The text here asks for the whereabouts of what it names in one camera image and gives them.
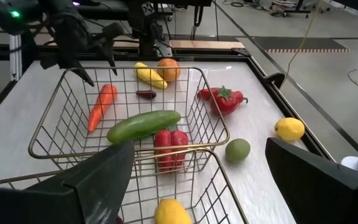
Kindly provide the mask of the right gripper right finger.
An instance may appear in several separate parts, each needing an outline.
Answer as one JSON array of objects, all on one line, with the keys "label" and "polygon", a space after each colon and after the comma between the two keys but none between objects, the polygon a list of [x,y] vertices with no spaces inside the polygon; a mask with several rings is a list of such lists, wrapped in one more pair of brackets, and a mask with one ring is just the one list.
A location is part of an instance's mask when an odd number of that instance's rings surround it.
[{"label": "right gripper right finger", "polygon": [[297,223],[358,223],[358,171],[277,138],[265,157]]}]

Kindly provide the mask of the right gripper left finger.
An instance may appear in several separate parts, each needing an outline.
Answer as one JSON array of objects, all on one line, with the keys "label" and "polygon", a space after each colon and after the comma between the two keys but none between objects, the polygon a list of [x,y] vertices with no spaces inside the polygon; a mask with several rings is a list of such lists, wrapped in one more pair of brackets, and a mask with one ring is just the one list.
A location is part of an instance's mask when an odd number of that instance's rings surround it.
[{"label": "right gripper left finger", "polygon": [[26,189],[0,188],[0,223],[115,223],[134,153],[132,141],[113,144]]}]

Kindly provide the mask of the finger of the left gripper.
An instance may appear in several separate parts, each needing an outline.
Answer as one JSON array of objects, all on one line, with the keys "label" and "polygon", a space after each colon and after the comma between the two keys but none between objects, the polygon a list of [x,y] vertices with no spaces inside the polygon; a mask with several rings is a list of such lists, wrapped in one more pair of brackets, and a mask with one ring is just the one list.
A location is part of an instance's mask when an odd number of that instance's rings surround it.
[{"label": "finger of the left gripper", "polygon": [[83,81],[85,81],[90,86],[94,86],[94,81],[88,75],[87,71],[83,68],[80,63],[74,64],[69,70],[77,74]]},{"label": "finger of the left gripper", "polygon": [[124,28],[122,27],[122,25],[120,25],[120,23],[117,22],[113,22],[112,24],[102,28],[102,34],[104,37],[103,53],[106,56],[108,63],[112,67],[112,71],[115,76],[117,76],[117,70],[115,69],[116,64],[114,61],[112,46],[114,39],[122,35],[123,33]]}]

